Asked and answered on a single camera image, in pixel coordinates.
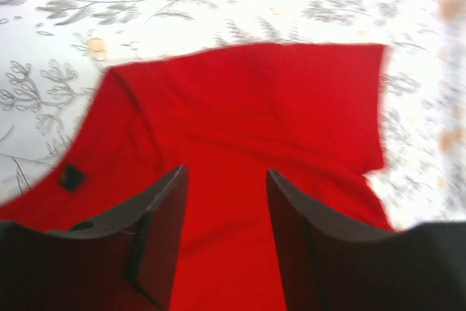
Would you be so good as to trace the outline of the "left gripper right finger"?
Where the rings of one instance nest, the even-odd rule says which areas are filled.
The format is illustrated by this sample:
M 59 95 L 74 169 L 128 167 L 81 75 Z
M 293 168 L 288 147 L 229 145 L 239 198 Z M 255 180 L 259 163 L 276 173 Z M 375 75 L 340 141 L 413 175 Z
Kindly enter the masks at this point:
M 465 311 L 465 224 L 363 224 L 275 170 L 269 213 L 288 310 Z

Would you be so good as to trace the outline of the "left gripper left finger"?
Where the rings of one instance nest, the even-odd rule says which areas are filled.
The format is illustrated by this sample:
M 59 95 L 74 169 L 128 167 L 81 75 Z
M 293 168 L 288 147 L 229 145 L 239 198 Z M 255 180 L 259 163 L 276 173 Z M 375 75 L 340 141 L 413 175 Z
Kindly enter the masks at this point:
M 1 222 L 3 310 L 167 310 L 189 174 L 172 169 L 147 190 L 70 230 Z

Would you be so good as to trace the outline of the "red t shirt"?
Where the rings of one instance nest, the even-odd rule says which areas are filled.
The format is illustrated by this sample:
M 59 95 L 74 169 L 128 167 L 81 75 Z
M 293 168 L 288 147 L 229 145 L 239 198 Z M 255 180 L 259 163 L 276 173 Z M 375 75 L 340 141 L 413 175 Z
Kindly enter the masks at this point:
M 104 75 L 59 165 L 1 207 L 68 229 L 189 172 L 172 310 L 284 310 L 266 172 L 390 229 L 366 173 L 379 140 L 383 44 L 258 43 L 132 63 Z

